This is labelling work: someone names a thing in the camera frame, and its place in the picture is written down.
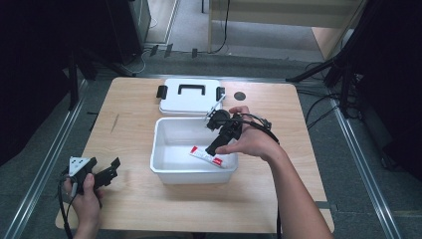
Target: white plastic container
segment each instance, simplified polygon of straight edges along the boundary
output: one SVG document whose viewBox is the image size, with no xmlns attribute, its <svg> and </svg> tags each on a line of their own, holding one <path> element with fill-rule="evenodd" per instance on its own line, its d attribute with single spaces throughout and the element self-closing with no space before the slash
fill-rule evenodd
<svg viewBox="0 0 422 239">
<path fill-rule="evenodd" d="M 165 184 L 226 183 L 238 167 L 237 153 L 216 156 L 229 163 L 217 167 L 189 155 L 194 145 L 208 147 L 218 130 L 206 127 L 199 118 L 162 118 L 155 125 L 150 168 Z"/>
</svg>

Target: black cable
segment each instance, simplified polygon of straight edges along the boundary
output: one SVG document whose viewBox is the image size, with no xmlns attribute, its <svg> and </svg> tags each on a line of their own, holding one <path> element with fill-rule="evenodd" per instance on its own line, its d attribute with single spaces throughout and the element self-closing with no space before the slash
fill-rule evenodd
<svg viewBox="0 0 422 239">
<path fill-rule="evenodd" d="M 304 95 L 309 95 L 309 96 L 314 96 L 314 97 L 326 96 L 326 94 L 324 94 L 324 93 L 317 93 L 317 92 L 312 92 L 312 91 L 302 90 L 302 89 L 297 89 L 297 92 L 299 94 L 304 94 Z"/>
<path fill-rule="evenodd" d="M 304 73 L 302 73 L 302 74 L 300 74 L 298 76 L 295 76 L 293 78 L 287 78 L 286 79 L 286 82 L 299 83 L 302 80 L 307 79 L 307 78 L 315 75 L 316 73 L 327 69 L 328 67 L 332 67 L 334 65 L 335 59 L 336 59 L 336 56 L 333 57 L 333 58 L 331 58 L 331 59 L 329 59 L 329 60 L 327 60 L 326 62 L 324 62 L 324 63 L 322 63 L 322 64 L 314 67 L 314 68 L 311 68 L 307 72 L 304 72 Z"/>
<path fill-rule="evenodd" d="M 280 144 L 279 139 L 264 125 L 260 125 L 257 124 L 253 121 L 247 121 L 247 120 L 243 120 L 243 119 L 218 119 L 215 121 L 236 121 L 236 122 L 241 122 L 241 123 L 245 123 L 248 124 L 256 129 L 259 129 L 260 131 L 266 133 L 270 138 L 272 138 L 276 143 Z"/>
<path fill-rule="evenodd" d="M 268 122 L 266 119 L 259 118 L 255 115 L 252 115 L 252 114 L 242 114 L 242 116 L 247 116 L 247 117 L 253 118 L 255 120 L 258 120 L 264 127 L 266 127 L 267 129 L 271 129 L 271 123 Z"/>
<path fill-rule="evenodd" d="M 59 181 L 59 185 L 58 185 L 58 197 L 59 197 L 60 211 L 62 212 L 62 217 L 63 217 L 63 222 L 64 222 L 63 226 L 65 228 L 66 235 L 68 236 L 69 239 L 72 239 L 72 238 L 74 238 L 74 236 L 72 235 L 71 227 L 69 226 L 68 215 L 67 215 L 67 213 L 65 213 L 65 206 L 63 204 L 63 196 L 62 196 L 62 184 L 63 184 L 63 182 L 64 182 L 64 180 L 63 180 L 63 175 L 62 175 L 62 178 Z"/>
<path fill-rule="evenodd" d="M 128 72 L 130 72 L 134 77 L 136 77 L 136 74 L 139 74 L 139 73 L 143 72 L 145 70 L 145 68 L 146 68 L 146 62 L 145 62 L 145 60 L 143 60 L 143 54 L 145 54 L 147 52 L 150 52 L 150 50 L 145 50 L 140 55 L 140 59 L 141 59 L 141 62 L 143 64 L 143 67 L 142 67 L 141 70 L 137 70 L 137 71 L 131 70 L 131 69 L 129 69 L 129 68 L 126 67 L 127 65 L 126 66 L 121 65 L 121 67 L 124 68 L 125 70 L 127 70 Z"/>
<path fill-rule="evenodd" d="M 333 107 L 331 110 L 329 110 L 328 112 L 326 112 L 325 114 L 323 114 L 322 116 L 320 116 L 317 120 L 313 121 L 312 123 L 310 123 L 307 128 L 311 129 L 311 127 L 313 127 L 315 124 L 317 124 L 317 122 L 319 122 L 320 120 L 326 118 L 329 114 L 331 114 L 335 109 L 337 109 L 338 106 Z"/>
<path fill-rule="evenodd" d="M 311 111 L 313 110 L 313 108 L 314 108 L 314 107 L 315 107 L 318 103 L 320 103 L 321 101 L 325 100 L 326 98 L 334 98 L 334 97 L 336 97 L 336 96 L 339 96 L 339 94 L 329 94 L 329 95 L 325 95 L 325 96 L 323 96 L 322 98 L 320 98 L 319 100 L 317 100 L 316 102 L 314 102 L 314 103 L 311 105 L 311 107 L 310 107 L 310 109 L 308 110 L 308 112 L 307 112 L 307 115 L 306 115 L 306 117 L 305 117 L 305 122 L 308 122 L 308 119 L 309 119 L 309 117 L 310 117 Z"/>
<path fill-rule="evenodd" d="M 280 207 L 277 207 L 277 239 L 282 239 L 282 220 L 280 219 Z"/>
<path fill-rule="evenodd" d="M 77 197 L 77 195 L 73 196 L 72 199 L 71 199 L 71 202 L 69 202 L 68 211 L 66 212 L 66 218 L 69 218 L 69 210 L 71 209 L 72 203 L 74 202 L 76 197 Z"/>
<path fill-rule="evenodd" d="M 223 44 L 221 45 L 221 47 L 218 50 L 212 51 L 212 52 L 210 52 L 208 54 L 216 54 L 216 53 L 220 52 L 221 49 L 223 49 L 224 45 L 226 45 L 226 40 L 227 40 L 227 21 L 229 19 L 229 9 L 230 9 L 230 0 L 227 1 L 227 12 L 226 12 L 226 21 L 224 23 L 224 41 L 223 41 Z"/>
</svg>

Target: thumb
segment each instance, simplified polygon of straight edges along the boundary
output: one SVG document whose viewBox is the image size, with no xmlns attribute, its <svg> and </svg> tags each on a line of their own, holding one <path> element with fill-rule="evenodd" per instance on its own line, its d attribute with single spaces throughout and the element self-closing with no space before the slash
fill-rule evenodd
<svg viewBox="0 0 422 239">
<path fill-rule="evenodd" d="M 92 192 L 94 193 L 94 176 L 92 173 L 88 173 L 87 177 L 84 180 L 84 192 Z"/>
<path fill-rule="evenodd" d="M 238 152 L 238 146 L 237 143 L 231 143 L 223 146 L 219 146 L 215 149 L 215 153 L 217 154 L 230 154 L 232 152 Z"/>
</svg>

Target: hand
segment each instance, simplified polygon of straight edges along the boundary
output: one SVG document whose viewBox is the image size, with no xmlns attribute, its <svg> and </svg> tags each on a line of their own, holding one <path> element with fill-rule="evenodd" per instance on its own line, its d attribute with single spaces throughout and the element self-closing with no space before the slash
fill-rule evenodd
<svg viewBox="0 0 422 239">
<path fill-rule="evenodd" d="M 72 202 L 79 221 L 75 238 L 96 238 L 99 231 L 101 209 L 99 199 L 94 193 L 94 184 L 94 176 L 89 173 L 84 181 L 84 195 L 77 194 Z M 65 181 L 65 190 L 71 195 L 72 183 L 69 178 Z"/>
<path fill-rule="evenodd" d="M 240 113 L 248 114 L 248 107 L 235 107 L 229 109 L 231 114 Z M 252 119 L 247 116 L 242 116 L 243 120 L 251 121 Z M 254 128 L 246 123 L 242 125 L 242 134 L 239 140 L 218 147 L 215 151 L 218 154 L 229 154 L 232 152 L 243 152 L 252 156 L 259 156 L 263 160 L 274 151 L 280 150 L 280 146 L 270 138 L 266 133 Z"/>
</svg>

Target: black wire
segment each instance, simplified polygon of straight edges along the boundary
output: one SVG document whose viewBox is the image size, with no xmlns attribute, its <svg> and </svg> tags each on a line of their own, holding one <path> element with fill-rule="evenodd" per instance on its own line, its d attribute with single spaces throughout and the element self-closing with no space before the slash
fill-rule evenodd
<svg viewBox="0 0 422 239">
<path fill-rule="evenodd" d="M 271 124 L 266 119 L 259 118 L 257 116 L 252 115 L 252 114 L 242 114 L 242 116 L 247 116 L 247 117 L 253 118 L 255 120 L 258 120 L 264 127 L 266 127 L 267 129 L 271 129 Z"/>
<path fill-rule="evenodd" d="M 167 52 L 167 50 L 157 49 L 156 52 L 159 52 L 159 53 L 164 52 L 165 53 L 165 52 Z M 173 51 L 173 50 L 171 50 L 171 54 L 173 54 L 173 53 L 192 55 L 192 52 L 183 52 L 183 51 Z M 208 52 L 197 52 L 197 53 L 198 53 L 198 55 L 199 54 L 210 54 Z"/>
<path fill-rule="evenodd" d="M 62 212 L 62 217 L 63 217 L 66 235 L 68 236 L 69 239 L 72 239 L 74 236 L 72 235 L 71 227 L 69 226 L 69 222 L 68 222 L 68 215 L 65 213 L 65 206 L 63 204 L 63 196 L 62 196 L 62 184 L 63 184 L 63 182 L 64 182 L 64 180 L 62 178 L 59 181 L 59 185 L 58 185 L 58 196 L 59 196 L 60 211 Z"/>
<path fill-rule="evenodd" d="M 331 110 L 329 110 L 328 112 L 326 112 L 325 114 L 323 114 L 322 116 L 320 116 L 317 120 L 311 122 L 307 128 L 311 129 L 311 127 L 313 127 L 315 124 L 317 124 L 317 122 L 319 122 L 320 120 L 326 118 L 329 114 L 331 114 L 335 109 L 337 109 L 338 106 L 333 107 Z"/>
<path fill-rule="evenodd" d="M 314 97 L 324 97 L 324 96 L 326 96 L 326 94 L 324 94 L 324 93 L 317 93 L 317 92 L 312 92 L 312 91 L 307 91 L 307 90 L 302 90 L 302 89 L 297 89 L 297 92 L 299 94 L 309 95 L 309 96 L 314 96 Z"/>
<path fill-rule="evenodd" d="M 124 65 L 121 65 L 121 67 L 122 68 L 124 68 L 125 70 L 127 70 L 128 72 L 130 72 L 134 77 L 136 77 L 136 74 L 139 74 L 139 73 L 142 73 L 145 69 L 146 69 L 146 62 L 145 62 L 145 60 L 143 59 L 143 54 L 145 54 L 145 53 L 147 53 L 147 52 L 149 52 L 150 50 L 145 50 L 145 51 L 143 51 L 142 52 L 142 54 L 139 56 L 140 57 L 140 59 L 141 59 L 141 62 L 142 62 L 142 64 L 143 64 L 143 67 L 142 67 L 142 69 L 141 70 L 137 70 L 137 71 L 134 71 L 134 70 L 132 70 L 132 69 L 129 69 L 129 68 L 127 68 L 126 66 L 124 66 Z"/>
<path fill-rule="evenodd" d="M 66 212 L 66 218 L 69 217 L 69 210 L 71 209 L 72 203 L 74 202 L 74 200 L 75 200 L 76 197 L 77 197 L 77 195 L 73 196 L 72 199 L 71 199 L 71 202 L 69 202 L 68 211 Z"/>
<path fill-rule="evenodd" d="M 268 129 L 266 128 L 264 125 L 260 125 L 257 124 L 253 121 L 247 121 L 247 120 L 243 120 L 243 119 L 218 119 L 215 121 L 236 121 L 236 122 L 241 122 L 241 123 L 245 123 L 248 124 L 256 129 L 259 129 L 260 131 L 266 133 L 270 138 L 272 138 L 276 143 L 280 143 L 279 139 Z"/>
<path fill-rule="evenodd" d="M 218 50 L 212 51 L 209 54 L 216 54 L 216 53 L 220 52 L 221 49 L 223 49 L 224 45 L 226 45 L 226 40 L 227 40 L 227 21 L 229 19 L 229 9 L 230 9 L 230 0 L 227 1 L 227 12 L 226 12 L 226 21 L 224 23 L 224 41 L 223 41 L 223 44 L 221 45 L 221 47 Z"/>
<path fill-rule="evenodd" d="M 308 110 L 308 112 L 307 112 L 307 115 L 306 115 L 306 117 L 305 117 L 305 122 L 308 122 L 308 119 L 310 118 L 310 114 L 311 114 L 311 111 L 313 110 L 313 108 L 318 104 L 318 103 L 320 103 L 321 101 L 323 101 L 324 99 L 326 99 L 326 98 L 332 98 L 332 99 L 338 99 L 338 97 L 337 96 L 339 96 L 339 94 L 329 94 L 329 95 L 325 95 L 325 96 L 323 96 L 322 98 L 320 98 L 319 100 L 317 100 L 316 102 L 314 102 L 312 105 L 311 105 L 311 107 L 310 107 L 310 109 Z"/>
<path fill-rule="evenodd" d="M 277 239 L 282 239 L 282 220 L 280 219 L 280 207 L 277 207 Z"/>
<path fill-rule="evenodd" d="M 138 55 L 138 54 L 132 54 L 132 58 L 130 59 L 130 61 L 129 61 L 129 62 L 127 62 L 127 63 L 122 63 L 121 65 L 122 65 L 122 66 L 124 66 L 124 67 L 126 67 L 126 66 L 130 65 L 131 63 L 133 63 L 133 62 L 134 62 L 134 60 L 135 60 L 136 58 L 141 57 L 141 56 L 142 56 L 142 54 L 144 54 L 144 53 L 145 53 L 145 52 L 147 52 L 148 50 L 150 51 L 150 50 L 152 50 L 152 48 L 143 48 L 143 51 L 140 53 L 140 55 Z"/>
</svg>

